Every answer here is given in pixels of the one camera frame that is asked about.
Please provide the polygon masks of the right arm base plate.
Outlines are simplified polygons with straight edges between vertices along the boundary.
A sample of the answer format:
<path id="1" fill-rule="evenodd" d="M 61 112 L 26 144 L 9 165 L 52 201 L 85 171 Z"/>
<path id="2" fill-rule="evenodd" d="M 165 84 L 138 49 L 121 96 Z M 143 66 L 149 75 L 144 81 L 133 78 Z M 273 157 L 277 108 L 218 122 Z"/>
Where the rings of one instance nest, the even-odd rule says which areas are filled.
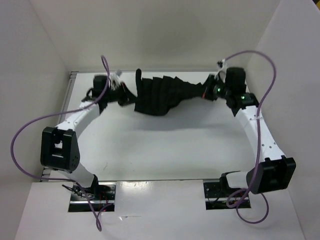
<path id="1" fill-rule="evenodd" d="M 204 200 L 206 210 L 226 210 L 230 209 L 227 206 L 227 198 L 231 193 L 225 193 L 221 190 L 221 185 L 218 181 L 204 181 Z M 235 204 L 243 196 L 243 193 L 239 193 L 234 197 L 230 198 L 229 203 Z M 239 205 L 239 209 L 249 209 L 251 208 L 251 202 L 247 196 L 243 202 Z"/>

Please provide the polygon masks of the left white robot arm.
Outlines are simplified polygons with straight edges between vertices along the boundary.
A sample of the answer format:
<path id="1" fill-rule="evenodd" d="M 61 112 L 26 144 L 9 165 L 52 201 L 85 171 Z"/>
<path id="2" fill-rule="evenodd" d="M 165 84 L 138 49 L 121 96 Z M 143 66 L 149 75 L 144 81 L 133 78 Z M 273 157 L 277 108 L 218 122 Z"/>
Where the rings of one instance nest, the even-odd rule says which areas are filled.
<path id="1" fill-rule="evenodd" d="M 81 100 L 79 108 L 72 110 L 66 120 L 42 131 L 40 163 L 72 180 L 72 192 L 88 200 L 96 199 L 102 190 L 98 177 L 80 162 L 78 138 L 109 103 L 117 102 L 123 106 L 130 97 L 132 94 L 124 82 L 113 83 L 103 79 L 95 83 Z"/>

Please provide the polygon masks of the black pleated skirt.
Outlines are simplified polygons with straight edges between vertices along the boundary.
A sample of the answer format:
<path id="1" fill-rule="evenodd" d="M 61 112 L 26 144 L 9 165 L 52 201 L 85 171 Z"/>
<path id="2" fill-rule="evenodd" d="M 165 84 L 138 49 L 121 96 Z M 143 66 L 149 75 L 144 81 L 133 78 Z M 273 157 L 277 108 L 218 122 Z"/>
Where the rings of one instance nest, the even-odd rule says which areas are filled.
<path id="1" fill-rule="evenodd" d="M 121 83 L 123 95 L 118 104 L 122 107 L 134 104 L 135 112 L 150 116 L 164 116 L 184 100 L 215 100 L 213 94 L 209 93 L 208 80 L 193 84 L 170 76 L 143 78 L 142 71 L 138 68 L 135 72 L 135 85 L 137 96 Z"/>

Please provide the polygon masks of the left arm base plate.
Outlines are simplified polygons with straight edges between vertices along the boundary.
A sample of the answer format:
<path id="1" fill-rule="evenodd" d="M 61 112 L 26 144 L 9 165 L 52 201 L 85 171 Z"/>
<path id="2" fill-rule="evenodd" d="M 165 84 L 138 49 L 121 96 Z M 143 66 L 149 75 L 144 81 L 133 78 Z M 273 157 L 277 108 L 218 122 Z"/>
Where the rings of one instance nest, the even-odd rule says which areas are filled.
<path id="1" fill-rule="evenodd" d="M 72 187 L 64 186 L 66 189 L 70 190 L 70 201 L 68 212 L 69 213 L 84 213 L 90 212 L 90 206 L 85 198 L 84 193 L 80 188 L 74 184 Z M 115 197 L 116 197 L 116 182 L 99 182 L 100 192 L 96 195 L 93 195 L 87 191 L 88 198 L 90 203 L 96 213 L 101 209 L 103 212 L 113 212 L 115 210 Z"/>

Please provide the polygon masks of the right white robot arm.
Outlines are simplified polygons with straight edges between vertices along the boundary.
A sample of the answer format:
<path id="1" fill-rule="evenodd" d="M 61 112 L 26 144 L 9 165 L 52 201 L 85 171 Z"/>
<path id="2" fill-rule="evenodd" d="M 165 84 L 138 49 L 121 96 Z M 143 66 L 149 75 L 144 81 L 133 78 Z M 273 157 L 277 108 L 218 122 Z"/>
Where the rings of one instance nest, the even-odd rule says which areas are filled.
<path id="1" fill-rule="evenodd" d="M 209 75 L 205 85 L 203 97 L 226 101 L 233 116 L 243 127 L 256 156 L 257 166 L 250 171 L 230 171 L 221 175 L 220 193 L 229 197 L 239 189 L 249 188 L 253 194 L 286 189 L 296 169 L 296 162 L 276 144 L 262 114 L 258 112 L 256 96 L 246 92 L 244 86 L 232 91 L 218 75 Z"/>

